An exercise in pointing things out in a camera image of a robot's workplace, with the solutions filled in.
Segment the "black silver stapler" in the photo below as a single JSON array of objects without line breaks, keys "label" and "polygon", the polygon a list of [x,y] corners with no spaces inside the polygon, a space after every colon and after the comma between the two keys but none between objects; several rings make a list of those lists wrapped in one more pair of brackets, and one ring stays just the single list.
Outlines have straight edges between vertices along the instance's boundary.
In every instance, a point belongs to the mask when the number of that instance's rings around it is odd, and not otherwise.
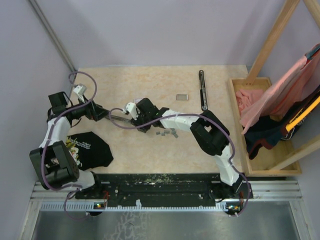
[{"label": "black silver stapler", "polygon": [[203,111],[206,111],[208,110],[208,101],[207,101],[207,94],[206,94],[205,75],[202,69],[199,71],[199,82],[200,82],[201,109]]},{"label": "black silver stapler", "polygon": [[106,111],[106,115],[104,116],[105,119],[108,119],[108,120],[114,120],[114,121],[119,121],[119,122],[124,122],[124,123],[127,123],[127,124],[133,124],[132,120],[131,119],[127,119],[125,117],[121,117],[121,116],[116,116],[116,115],[109,115],[109,111],[107,110]]}]

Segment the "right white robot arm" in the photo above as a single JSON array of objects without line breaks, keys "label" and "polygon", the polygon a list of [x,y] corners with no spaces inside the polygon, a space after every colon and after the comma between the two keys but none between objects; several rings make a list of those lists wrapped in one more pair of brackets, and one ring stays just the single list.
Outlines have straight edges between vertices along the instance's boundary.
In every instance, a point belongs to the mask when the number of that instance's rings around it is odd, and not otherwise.
[{"label": "right white robot arm", "polygon": [[143,133],[151,126],[192,133],[201,150],[212,156],[218,166],[221,197],[251,197],[251,185],[233,164],[235,146],[230,132],[210,110],[201,114],[181,113],[167,107],[159,109],[148,98],[143,98],[138,103],[128,103],[125,112],[131,115],[131,123]]}]

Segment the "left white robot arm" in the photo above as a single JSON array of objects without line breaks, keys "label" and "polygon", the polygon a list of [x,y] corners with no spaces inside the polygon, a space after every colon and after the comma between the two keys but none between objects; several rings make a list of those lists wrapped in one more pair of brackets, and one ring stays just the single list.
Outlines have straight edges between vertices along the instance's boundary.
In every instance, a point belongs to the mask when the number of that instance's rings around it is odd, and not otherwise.
[{"label": "left white robot arm", "polygon": [[93,172],[79,169],[71,152],[66,146],[72,121],[86,117],[99,121],[109,113],[101,105],[84,98],[78,104],[67,107],[64,92],[48,96],[51,108],[47,116],[47,132],[40,146],[29,153],[41,185],[46,190],[59,191],[68,187],[77,187],[97,199],[103,195],[104,186],[98,183]]}]

